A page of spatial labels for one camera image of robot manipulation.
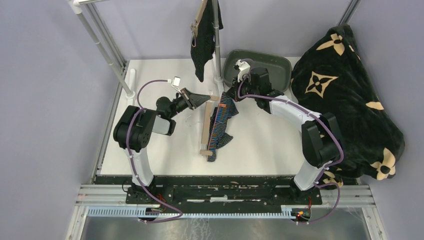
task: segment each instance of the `black blanket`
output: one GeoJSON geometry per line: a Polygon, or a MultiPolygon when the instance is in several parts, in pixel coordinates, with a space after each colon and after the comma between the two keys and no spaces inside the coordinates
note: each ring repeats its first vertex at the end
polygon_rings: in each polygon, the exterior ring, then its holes
{"type": "Polygon", "coordinates": [[[392,178],[404,148],[404,136],[377,97],[361,63],[349,25],[331,28],[294,66],[294,95],[302,106],[333,113],[344,138],[342,163],[333,166],[321,182],[358,178],[392,178]]]}

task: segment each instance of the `striped cloth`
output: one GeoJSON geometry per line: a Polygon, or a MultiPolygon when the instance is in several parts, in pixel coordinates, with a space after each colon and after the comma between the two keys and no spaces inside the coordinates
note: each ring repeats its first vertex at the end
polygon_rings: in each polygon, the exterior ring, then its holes
{"type": "Polygon", "coordinates": [[[224,147],[233,139],[233,136],[225,133],[225,130],[228,119],[237,114],[239,111],[237,111],[233,99],[223,92],[218,107],[215,107],[213,115],[210,117],[210,137],[207,149],[212,151],[212,155],[207,157],[208,162],[214,162],[217,159],[217,149],[224,147]]]}

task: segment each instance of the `metal pole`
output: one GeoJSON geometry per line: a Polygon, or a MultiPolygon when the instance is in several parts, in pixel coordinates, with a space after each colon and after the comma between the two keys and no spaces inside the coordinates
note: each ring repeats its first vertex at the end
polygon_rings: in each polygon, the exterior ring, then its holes
{"type": "Polygon", "coordinates": [[[103,1],[107,1],[107,0],[75,0],[75,2],[77,2],[78,4],[78,7],[85,4],[92,4],[92,3],[103,2],[103,1]]]}
{"type": "Polygon", "coordinates": [[[107,47],[109,48],[110,53],[112,54],[113,59],[115,60],[115,62],[116,62],[116,63],[117,63],[117,64],[118,64],[121,68],[122,68],[122,67],[124,67],[124,62],[123,62],[123,61],[119,58],[118,53],[117,53],[117,51],[116,51],[115,47],[114,47],[114,46],[112,46],[112,44],[111,44],[111,43],[110,43],[110,41],[109,41],[109,38],[108,38],[108,37],[106,36],[106,34],[103,32],[103,29],[102,29],[102,27],[101,27],[100,23],[98,22],[98,20],[97,20],[97,18],[96,18],[96,14],[95,14],[94,10],[92,9],[91,4],[87,4],[87,5],[85,5],[85,7],[86,7],[86,9],[87,9],[87,11],[88,11],[88,14],[90,15],[91,19],[93,20],[93,23],[94,23],[95,27],[98,29],[98,32],[100,33],[101,37],[103,38],[103,40],[105,41],[105,43],[106,43],[107,47]]]}
{"type": "Polygon", "coordinates": [[[92,27],[90,26],[89,22],[87,22],[86,17],[83,15],[82,12],[77,14],[79,20],[81,21],[82,25],[84,25],[85,29],[87,30],[88,34],[90,34],[91,39],[94,41],[94,44],[97,46],[100,53],[103,55],[104,59],[106,60],[107,64],[112,68],[113,72],[115,73],[116,77],[119,80],[119,83],[122,85],[122,88],[125,90],[126,94],[131,94],[131,90],[128,87],[128,85],[125,83],[124,78],[121,75],[121,71],[117,68],[117,66],[114,65],[114,61],[112,61],[111,57],[109,57],[108,53],[106,52],[105,48],[103,47],[102,43],[97,38],[96,34],[94,33],[92,27]]]}
{"type": "Polygon", "coordinates": [[[351,0],[337,25],[349,22],[361,0],[351,0]]]}
{"type": "Polygon", "coordinates": [[[115,48],[116,54],[117,56],[120,58],[120,60],[123,62],[123,65],[126,65],[126,60],[124,58],[124,56],[122,55],[118,45],[116,44],[114,38],[112,37],[111,32],[108,29],[108,26],[106,25],[105,21],[103,20],[102,16],[100,15],[99,10],[97,9],[96,5],[94,3],[90,4],[92,9],[94,10],[95,15],[97,16],[98,20],[100,21],[101,26],[104,29],[104,32],[106,33],[106,35],[109,37],[109,41],[112,45],[112,47],[115,48]]]}
{"type": "Polygon", "coordinates": [[[218,0],[212,0],[213,7],[213,28],[215,29],[215,58],[216,58],[216,71],[215,77],[222,78],[221,73],[221,49],[220,49],[220,23],[218,18],[218,0]]]}

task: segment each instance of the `wooden hanger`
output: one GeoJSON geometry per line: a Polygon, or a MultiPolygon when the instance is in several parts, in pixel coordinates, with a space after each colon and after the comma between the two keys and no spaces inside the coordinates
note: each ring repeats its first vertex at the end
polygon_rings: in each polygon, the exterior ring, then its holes
{"type": "Polygon", "coordinates": [[[191,29],[191,38],[195,38],[198,36],[198,30],[199,30],[199,24],[202,20],[203,12],[206,9],[206,4],[208,3],[208,0],[201,0],[201,5],[199,9],[197,10],[196,18],[194,19],[194,23],[191,23],[190,29],[191,29]]]}

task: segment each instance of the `white pipe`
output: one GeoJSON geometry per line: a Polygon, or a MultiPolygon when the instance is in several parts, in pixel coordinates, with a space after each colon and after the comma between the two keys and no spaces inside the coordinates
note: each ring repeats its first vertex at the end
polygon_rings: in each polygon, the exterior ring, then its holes
{"type": "Polygon", "coordinates": [[[220,76],[217,76],[217,64],[216,64],[216,62],[217,61],[215,61],[215,59],[216,59],[216,55],[215,54],[213,54],[213,59],[212,59],[212,70],[213,70],[213,82],[215,83],[215,85],[216,85],[216,88],[218,89],[218,96],[221,96],[222,94],[223,94],[223,92],[225,91],[224,90],[224,81],[223,81],[223,79],[220,77],[220,76]]]}
{"type": "Polygon", "coordinates": [[[127,73],[129,75],[128,81],[125,80],[125,82],[128,83],[128,87],[131,90],[131,93],[126,94],[126,105],[127,106],[135,106],[136,103],[136,70],[134,68],[131,68],[129,72],[127,73]]]}
{"type": "Polygon", "coordinates": [[[97,2],[103,2],[103,1],[107,1],[107,0],[73,0],[73,4],[77,7],[80,7],[81,5],[93,4],[93,3],[97,3],[97,2]]]}
{"type": "Polygon", "coordinates": [[[78,5],[75,5],[74,4],[74,1],[73,0],[66,0],[66,1],[67,1],[67,3],[69,4],[70,8],[73,10],[73,12],[75,14],[78,15],[78,14],[80,14],[80,13],[83,12],[83,10],[78,5]]]}
{"type": "Polygon", "coordinates": [[[224,92],[224,84],[221,72],[221,47],[220,47],[220,23],[218,19],[218,0],[212,0],[213,8],[213,28],[215,30],[215,54],[214,54],[214,77],[213,82],[218,88],[219,96],[224,92]]]}

